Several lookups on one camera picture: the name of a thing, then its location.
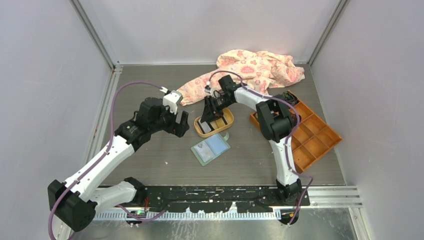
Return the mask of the yellow oval tray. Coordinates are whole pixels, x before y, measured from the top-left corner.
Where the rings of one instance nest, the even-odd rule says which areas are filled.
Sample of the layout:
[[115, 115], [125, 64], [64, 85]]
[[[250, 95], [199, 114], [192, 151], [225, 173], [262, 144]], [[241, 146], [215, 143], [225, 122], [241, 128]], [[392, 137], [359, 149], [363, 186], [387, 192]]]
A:
[[194, 120], [194, 128], [197, 132], [197, 134], [201, 137], [201, 138], [208, 138], [211, 137], [212, 135], [215, 135], [217, 133], [220, 133], [228, 128], [230, 128], [233, 125], [234, 122], [234, 116], [232, 114], [232, 112], [228, 109], [228, 108], [224, 108], [223, 109], [224, 112], [224, 116], [218, 120], [214, 120], [211, 122], [208, 122], [212, 125], [213, 127], [213, 131], [211, 131], [210, 133], [207, 134], [202, 134], [200, 131], [200, 128], [198, 126], [198, 121], [200, 121], [201, 117], [197, 117]]

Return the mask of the green card holder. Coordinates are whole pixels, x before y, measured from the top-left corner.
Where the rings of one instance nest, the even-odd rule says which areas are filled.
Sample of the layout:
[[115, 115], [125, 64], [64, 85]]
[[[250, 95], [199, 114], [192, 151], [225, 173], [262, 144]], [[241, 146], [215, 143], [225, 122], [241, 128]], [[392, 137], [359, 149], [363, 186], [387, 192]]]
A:
[[205, 166], [231, 148], [229, 137], [228, 132], [224, 136], [216, 133], [191, 147], [191, 151], [199, 163]]

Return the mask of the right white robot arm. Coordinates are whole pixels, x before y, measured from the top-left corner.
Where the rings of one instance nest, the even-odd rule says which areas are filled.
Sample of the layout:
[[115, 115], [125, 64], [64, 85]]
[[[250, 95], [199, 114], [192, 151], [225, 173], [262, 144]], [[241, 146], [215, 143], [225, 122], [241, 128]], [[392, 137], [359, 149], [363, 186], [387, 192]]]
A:
[[283, 205], [291, 205], [302, 192], [291, 147], [292, 135], [300, 123], [298, 115], [290, 112], [291, 105], [284, 100], [236, 83], [229, 75], [219, 79], [218, 83], [221, 87], [218, 95], [210, 92], [204, 98], [200, 122], [218, 120], [224, 115], [224, 109], [235, 103], [255, 110], [260, 132], [270, 143], [276, 164], [276, 198]]

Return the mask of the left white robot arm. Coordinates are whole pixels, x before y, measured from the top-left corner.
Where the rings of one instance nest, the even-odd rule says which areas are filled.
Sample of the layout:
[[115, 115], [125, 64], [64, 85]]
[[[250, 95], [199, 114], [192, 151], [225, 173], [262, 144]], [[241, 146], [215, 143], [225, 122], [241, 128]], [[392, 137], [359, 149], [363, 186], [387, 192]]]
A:
[[85, 229], [96, 214], [117, 205], [131, 203], [138, 207], [146, 202], [146, 187], [127, 177], [119, 184], [95, 192], [104, 179], [125, 159], [147, 143], [154, 133], [165, 131], [179, 138], [190, 128], [188, 113], [177, 122], [178, 104], [183, 97], [176, 91], [163, 98], [148, 97], [122, 123], [112, 139], [77, 173], [63, 182], [54, 180], [47, 188], [50, 210], [74, 232]]

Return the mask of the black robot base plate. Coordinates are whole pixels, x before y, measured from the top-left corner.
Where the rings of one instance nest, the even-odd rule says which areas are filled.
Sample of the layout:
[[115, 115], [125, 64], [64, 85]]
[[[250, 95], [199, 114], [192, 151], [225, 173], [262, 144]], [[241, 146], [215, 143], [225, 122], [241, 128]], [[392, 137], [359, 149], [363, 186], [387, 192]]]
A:
[[308, 206], [308, 193], [301, 190], [294, 198], [284, 200], [277, 186], [147, 186], [145, 196], [123, 203], [126, 209], [141, 208], [151, 212], [169, 213], [227, 213], [235, 206], [237, 213], [270, 213], [277, 207], [295, 208], [298, 203]]

